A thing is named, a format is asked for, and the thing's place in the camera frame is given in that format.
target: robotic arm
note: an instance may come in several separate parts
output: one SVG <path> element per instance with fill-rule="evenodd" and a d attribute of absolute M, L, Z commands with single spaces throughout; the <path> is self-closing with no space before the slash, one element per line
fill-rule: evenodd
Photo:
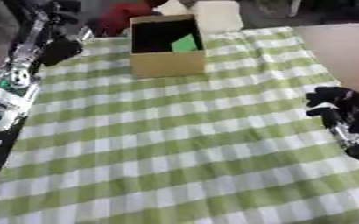
<path fill-rule="evenodd" d="M 40 66 L 52 66 L 80 53 L 83 40 L 69 39 L 61 30 L 66 23 L 77 23 L 66 13 L 77 14 L 78 2 L 36 5 L 24 0 L 3 1 L 17 18 L 20 29 L 0 66 L 0 131 L 9 130 L 28 115 L 39 92 Z"/>

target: green block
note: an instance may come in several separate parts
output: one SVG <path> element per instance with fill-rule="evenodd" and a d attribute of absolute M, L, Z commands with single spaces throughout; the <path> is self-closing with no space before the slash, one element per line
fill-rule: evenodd
<path fill-rule="evenodd" d="M 185 37 L 172 42 L 172 50 L 174 52 L 190 52 L 194 49 L 197 49 L 197 46 L 194 42 L 194 37 L 192 34 L 188 34 Z"/>

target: black glove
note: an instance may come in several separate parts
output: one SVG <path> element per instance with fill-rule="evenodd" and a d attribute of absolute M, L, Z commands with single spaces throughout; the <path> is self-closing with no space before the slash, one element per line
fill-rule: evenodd
<path fill-rule="evenodd" d="M 321 116 L 346 153 L 359 159 L 359 93 L 345 87 L 317 87 L 306 98 L 312 108 L 306 113 Z"/>

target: gingham cloth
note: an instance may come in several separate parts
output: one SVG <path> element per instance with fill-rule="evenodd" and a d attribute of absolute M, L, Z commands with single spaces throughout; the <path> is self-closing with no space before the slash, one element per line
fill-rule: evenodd
<path fill-rule="evenodd" d="M 339 83 L 291 28 L 209 38 L 205 75 L 135 79 L 126 38 L 46 69 L 0 223 L 358 223 L 359 161 L 305 115 Z"/>

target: tablecloth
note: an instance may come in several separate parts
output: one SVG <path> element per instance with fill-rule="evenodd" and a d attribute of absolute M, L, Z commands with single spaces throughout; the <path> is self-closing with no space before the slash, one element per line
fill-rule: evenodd
<path fill-rule="evenodd" d="M 129 43 L 42 72 L 0 223 L 358 223 L 359 161 L 305 114 L 339 82 L 292 28 L 209 36 L 187 77 L 136 79 Z"/>

